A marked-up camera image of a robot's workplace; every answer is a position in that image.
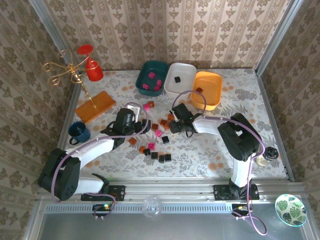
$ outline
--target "patterned wallpaper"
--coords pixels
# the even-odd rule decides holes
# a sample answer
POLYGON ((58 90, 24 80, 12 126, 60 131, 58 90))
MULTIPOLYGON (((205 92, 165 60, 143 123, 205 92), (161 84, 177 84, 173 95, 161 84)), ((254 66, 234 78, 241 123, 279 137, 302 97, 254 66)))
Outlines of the patterned wallpaper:
POLYGON ((0 1, 0 239, 24 233, 37 178, 58 142, 73 84, 47 84, 58 51, 27 0, 0 1))
POLYGON ((297 181, 320 226, 320 0, 305 0, 262 74, 297 181))
POLYGON ((289 0, 45 0, 69 49, 93 44, 104 70, 147 60, 252 68, 289 0))

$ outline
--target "gold wire stand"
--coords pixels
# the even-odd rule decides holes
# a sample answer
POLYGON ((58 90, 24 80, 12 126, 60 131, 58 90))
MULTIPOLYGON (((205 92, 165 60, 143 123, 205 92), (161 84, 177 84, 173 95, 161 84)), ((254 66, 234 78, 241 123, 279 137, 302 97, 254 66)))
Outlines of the gold wire stand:
POLYGON ((56 75, 53 75, 53 76, 49 77, 48 78, 48 84, 50 86, 57 86, 61 82, 60 76, 65 75, 65 74, 71 74, 70 81, 72 83, 74 83, 74 84, 81 84, 81 86, 83 88, 83 91, 85 92, 86 96, 90 99, 91 103, 93 104, 94 108, 96 109, 97 106, 94 103, 94 101, 91 98, 91 96, 89 95, 89 93, 88 93, 88 91, 87 91, 87 89, 86 89, 86 87, 84 85, 84 80, 85 79, 83 78, 83 75, 82 74, 78 74, 77 72, 78 71, 82 71, 83 72, 83 71, 86 71, 86 70, 94 70, 99 66, 98 62, 95 61, 95 60, 92 60, 91 63, 96 63, 95 67, 86 68, 86 69, 80 69, 80 66, 85 61, 88 60, 88 58, 90 57, 91 53, 82 62, 80 62, 79 64, 75 65, 74 64, 73 55, 72 55, 72 53, 71 53, 71 51, 69 49, 64 49, 64 50, 60 51, 58 55, 59 55, 60 58, 63 58, 66 55, 67 52, 69 53, 69 55, 71 57, 71 63, 67 64, 66 66, 57 64, 55 62, 47 62, 46 64, 44 64, 42 66, 42 70, 45 71, 45 72, 50 72, 51 71, 51 66, 50 65, 63 68, 64 71, 65 71, 63 73, 56 74, 56 75))

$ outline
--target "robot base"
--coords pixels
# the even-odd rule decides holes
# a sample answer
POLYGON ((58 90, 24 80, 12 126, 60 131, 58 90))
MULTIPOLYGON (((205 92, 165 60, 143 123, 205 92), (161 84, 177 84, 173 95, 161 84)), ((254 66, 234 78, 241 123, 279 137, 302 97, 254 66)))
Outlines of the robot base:
MULTIPOLYGON (((228 184, 213 185, 214 199, 216 201, 231 201, 231 200, 246 200, 247 199, 247 186, 238 187, 231 179, 228 184)), ((252 200, 259 200, 258 187, 255 184, 251 184, 249 196, 252 200)))

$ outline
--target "cable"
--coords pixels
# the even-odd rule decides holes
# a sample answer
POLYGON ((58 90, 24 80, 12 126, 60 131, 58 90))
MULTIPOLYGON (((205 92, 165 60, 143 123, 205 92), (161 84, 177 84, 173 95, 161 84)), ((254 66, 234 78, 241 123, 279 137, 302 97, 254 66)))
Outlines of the cable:
POLYGON ((253 228, 256 230, 256 232, 262 236, 265 236, 267 235, 268 231, 267 231, 267 227, 266 225, 264 224, 264 222, 258 218, 258 217, 255 217, 255 216, 252 216, 251 215, 251 212, 250 212, 250 199, 249 199, 249 191, 250 191, 250 177, 251 177, 251 172, 252 172, 252 166, 253 166, 253 162, 254 162, 254 159, 257 158, 257 157, 260 157, 262 156, 262 154, 264 154, 265 150, 266 150, 266 147, 264 145, 264 143, 262 142, 262 140, 260 139, 260 137, 254 132, 252 131, 249 127, 247 127, 246 125, 242 124, 241 122, 238 122, 238 121, 235 121, 235 120, 232 120, 228 117, 217 117, 217 116, 205 116, 205 110, 206 110, 206 106, 207 106, 207 100, 205 98, 205 96, 203 94, 201 94, 200 92, 198 91, 194 91, 194 90, 187 90, 187 91, 184 91, 182 93, 180 93, 176 98, 175 100, 173 101, 173 104, 172 104, 172 107, 171 109, 174 108, 175 106, 175 103, 176 101, 178 100, 178 98, 183 95, 183 94, 187 94, 187 93, 196 93, 196 94, 199 94, 200 96, 202 96, 203 100, 204 100, 204 107, 203 107, 203 110, 202 110, 202 116, 203 118, 205 119, 212 119, 212 120, 223 120, 223 121, 228 121, 230 123, 233 123, 235 125, 239 125, 240 127, 242 127, 243 129, 247 130, 250 134, 252 134, 256 140, 260 143, 260 145, 262 146, 262 152, 259 153, 258 155, 255 155, 254 157, 252 157, 249 161, 249 171, 248 171, 248 178, 247 178, 247 189, 246 189, 246 202, 247 202, 247 208, 248 208, 248 213, 249 213, 249 216, 246 216, 245 218, 250 218, 251 220, 251 223, 252 223, 252 226, 253 228), (258 230, 256 224, 254 223, 254 219, 260 221, 264 227, 264 232, 261 232, 258 230))
MULTIPOLYGON (((147 111, 141 106, 139 105, 138 103, 135 103, 135 102, 128 102, 125 107, 127 107, 128 105, 136 105, 138 106, 139 108, 141 108, 144 113, 145 113, 145 118, 146 118, 146 122, 148 122, 148 114, 147 114, 147 111)), ((79 146, 77 149, 73 150, 72 152, 68 153, 66 156, 64 156, 62 158, 62 160, 59 162, 59 164, 57 165, 55 171, 54 171, 54 174, 53 174, 53 178, 52 178, 52 184, 51 184, 51 198, 52 200, 55 202, 55 203, 60 203, 61 200, 57 200, 56 199, 56 196, 55 196, 55 186, 56 186, 56 180, 57 180, 57 176, 58 176, 58 173, 59 173, 59 170, 61 168, 61 166, 64 164, 64 162, 74 153, 77 153, 78 151, 80 151, 81 149, 87 147, 87 146, 90 146, 98 141, 101 141, 101 140, 108 140, 108 139, 121 139, 121 138, 130 138, 130 137, 134 137, 134 136, 137 136, 139 135, 140 133, 142 133, 146 128, 147 128, 148 124, 146 124, 141 131, 137 132, 137 133, 134 133, 132 135, 119 135, 119 136, 103 136, 103 137, 97 137, 95 139, 92 139, 86 143, 84 143, 83 145, 79 146)), ((86 193, 87 195, 91 195, 91 196, 105 196, 105 197, 110 197, 110 198, 113 198, 113 202, 115 203, 116 202, 116 199, 115 197, 113 197, 112 195, 109 195, 109 194, 104 194, 104 193, 86 193)))

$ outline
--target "brown cube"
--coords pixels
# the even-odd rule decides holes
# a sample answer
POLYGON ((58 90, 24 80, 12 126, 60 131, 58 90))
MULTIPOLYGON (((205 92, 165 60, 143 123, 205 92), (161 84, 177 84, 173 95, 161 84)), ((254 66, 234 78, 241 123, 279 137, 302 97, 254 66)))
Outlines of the brown cube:
POLYGON ((158 125, 158 124, 155 124, 155 123, 152 124, 151 129, 152 129, 153 131, 157 130, 158 128, 159 128, 159 125, 158 125))
POLYGON ((129 139, 129 143, 133 146, 137 143, 137 140, 134 137, 132 137, 129 139))
POLYGON ((162 119, 162 120, 160 121, 160 125, 163 126, 163 127, 166 125, 166 123, 167 123, 167 121, 164 120, 164 119, 162 119))
POLYGON ((202 93, 202 92, 203 92, 203 90, 202 90, 201 87, 198 87, 198 88, 196 89, 196 91, 197 91, 198 93, 202 93))
POLYGON ((149 108, 153 108, 155 106, 154 101, 149 101, 148 102, 149 108))
POLYGON ((167 122, 165 123, 165 125, 164 125, 164 129, 165 129, 165 130, 169 130, 169 129, 170 129, 169 124, 170 124, 169 121, 167 121, 167 122))
POLYGON ((173 114, 168 114, 168 120, 169 121, 175 120, 175 116, 173 114))
POLYGON ((139 148, 139 152, 140 152, 141 154, 144 154, 144 150, 145 150, 145 149, 146 149, 145 146, 142 146, 142 147, 139 148))

